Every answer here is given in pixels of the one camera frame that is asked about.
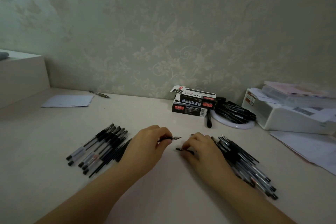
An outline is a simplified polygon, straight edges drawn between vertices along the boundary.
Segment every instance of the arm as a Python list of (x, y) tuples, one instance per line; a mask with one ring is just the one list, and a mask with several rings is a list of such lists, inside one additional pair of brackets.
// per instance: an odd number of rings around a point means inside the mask
[(103, 223), (118, 199), (160, 160), (171, 143), (157, 143), (172, 136), (167, 128), (153, 125), (133, 137), (121, 161), (81, 191), (48, 213), (36, 224)]
[(223, 154), (209, 136), (196, 133), (182, 146), (192, 146), (196, 158), (187, 151), (181, 155), (191, 164), (202, 180), (216, 190), (248, 224), (295, 224), (288, 216), (268, 202), (256, 189), (237, 178)]

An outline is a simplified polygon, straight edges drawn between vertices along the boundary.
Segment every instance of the forearm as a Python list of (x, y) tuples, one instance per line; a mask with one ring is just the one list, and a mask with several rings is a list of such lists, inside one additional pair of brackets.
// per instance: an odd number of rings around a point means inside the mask
[(268, 202), (257, 189), (251, 188), (236, 176), (228, 177), (224, 185), (225, 186), (221, 186), (221, 188), (218, 189), (218, 192), (236, 209), (246, 223), (295, 223)]
[(116, 201), (136, 181), (137, 177), (114, 165), (36, 224), (103, 223)]

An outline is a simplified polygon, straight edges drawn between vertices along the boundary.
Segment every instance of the wallpaper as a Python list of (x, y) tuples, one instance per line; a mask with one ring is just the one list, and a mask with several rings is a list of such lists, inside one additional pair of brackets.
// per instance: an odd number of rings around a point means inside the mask
[(0, 0), (0, 48), (53, 87), (237, 101), (264, 80), (336, 86), (335, 0)]

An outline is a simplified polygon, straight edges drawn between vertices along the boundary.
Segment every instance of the hand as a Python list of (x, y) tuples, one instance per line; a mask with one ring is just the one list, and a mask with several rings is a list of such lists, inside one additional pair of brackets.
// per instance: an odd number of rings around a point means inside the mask
[(166, 147), (172, 142), (171, 139), (166, 139), (158, 143), (158, 139), (171, 136), (167, 128), (160, 128), (158, 125), (141, 129), (132, 138), (118, 165), (123, 166), (125, 170), (140, 179), (152, 170)]
[(214, 190), (220, 192), (226, 182), (236, 178), (210, 136), (196, 133), (184, 142), (182, 149), (188, 149), (190, 146), (197, 151), (199, 159), (187, 151), (182, 151), (181, 155)]

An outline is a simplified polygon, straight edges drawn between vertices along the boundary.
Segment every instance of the desk surface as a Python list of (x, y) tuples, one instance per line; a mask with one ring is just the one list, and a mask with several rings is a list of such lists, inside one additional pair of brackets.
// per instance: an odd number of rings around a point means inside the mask
[(112, 209), (107, 223), (241, 223), (227, 202), (205, 186), (174, 149), (197, 131), (229, 139), (256, 157), (278, 189), (276, 207), (299, 224), (334, 223), (336, 176), (305, 162), (258, 125), (239, 130), (215, 120), (208, 129), (201, 117), (171, 112), (172, 101), (109, 94), (89, 107), (40, 108), (57, 94), (49, 89), (0, 109), (0, 222), (33, 223), (87, 182), (65, 157), (110, 123), (134, 136), (158, 124), (182, 136), (165, 151), (148, 175)]

